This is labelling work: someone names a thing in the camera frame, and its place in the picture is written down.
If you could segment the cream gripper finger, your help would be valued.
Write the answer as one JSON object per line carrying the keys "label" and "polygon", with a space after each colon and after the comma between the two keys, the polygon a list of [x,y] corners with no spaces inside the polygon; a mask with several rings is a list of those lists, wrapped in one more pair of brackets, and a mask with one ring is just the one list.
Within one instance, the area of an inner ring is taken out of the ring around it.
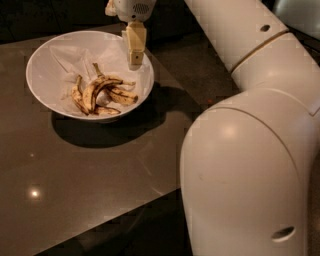
{"label": "cream gripper finger", "polygon": [[129,68],[136,70],[143,62],[147,29],[142,22],[131,21],[126,26],[126,29],[122,31],[122,38],[127,50]]}
{"label": "cream gripper finger", "polygon": [[113,0],[108,0],[108,3],[105,7],[105,14],[107,16],[116,16],[117,15]]}

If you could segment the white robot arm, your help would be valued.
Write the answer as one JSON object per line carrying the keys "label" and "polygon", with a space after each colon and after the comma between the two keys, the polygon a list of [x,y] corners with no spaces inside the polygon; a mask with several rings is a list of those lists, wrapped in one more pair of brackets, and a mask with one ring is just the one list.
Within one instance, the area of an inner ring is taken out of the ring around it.
{"label": "white robot arm", "polygon": [[194,256],[307,256],[319,67],[261,0],[184,0],[239,87],[204,111],[180,157]]}

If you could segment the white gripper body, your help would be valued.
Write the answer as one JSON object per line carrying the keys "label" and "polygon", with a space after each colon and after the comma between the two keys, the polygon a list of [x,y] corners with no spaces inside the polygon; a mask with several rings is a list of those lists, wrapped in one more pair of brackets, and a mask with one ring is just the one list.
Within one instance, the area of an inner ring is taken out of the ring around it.
{"label": "white gripper body", "polygon": [[121,21],[145,22],[153,12],[157,0],[114,0],[116,14]]}

